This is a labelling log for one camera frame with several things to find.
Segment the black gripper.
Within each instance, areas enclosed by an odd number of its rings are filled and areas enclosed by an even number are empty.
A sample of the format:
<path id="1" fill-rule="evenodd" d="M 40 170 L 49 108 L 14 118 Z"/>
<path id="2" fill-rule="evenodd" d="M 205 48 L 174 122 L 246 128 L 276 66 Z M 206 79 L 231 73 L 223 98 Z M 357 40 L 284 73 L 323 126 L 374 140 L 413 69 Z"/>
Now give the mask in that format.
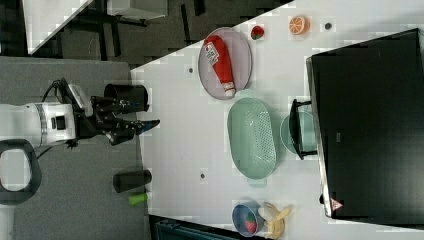
<path id="1" fill-rule="evenodd" d="M 119 114 L 147 112 L 148 104 L 131 102 L 123 98 L 91 96 L 87 97 L 78 85 L 68 85 L 68 103 L 72 106 L 75 122 L 75 138 L 69 146 L 77 146 L 79 140 L 97 135 L 105 136 L 114 146 L 131 140 L 135 135 L 155 128 L 159 120 L 124 120 Z"/>

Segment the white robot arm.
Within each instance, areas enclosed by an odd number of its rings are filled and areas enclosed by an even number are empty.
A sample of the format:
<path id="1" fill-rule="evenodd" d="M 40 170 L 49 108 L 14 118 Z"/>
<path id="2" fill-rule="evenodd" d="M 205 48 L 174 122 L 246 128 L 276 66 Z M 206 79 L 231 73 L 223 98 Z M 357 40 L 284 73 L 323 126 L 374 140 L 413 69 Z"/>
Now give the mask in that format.
<path id="1" fill-rule="evenodd" d="M 122 114 L 146 111 L 147 103 L 118 97 L 84 94 L 80 86 L 64 79 L 54 81 L 49 91 L 57 100 L 24 105 L 1 106 L 1 155 L 11 155 L 14 160 L 27 160 L 29 182 L 21 189 L 1 188 L 3 205 L 18 205 L 30 199 L 41 185 L 42 173 L 36 150 L 48 151 L 66 144 L 73 148 L 82 139 L 105 136 L 111 145 L 133 139 L 158 126 L 158 120 L 124 120 Z"/>

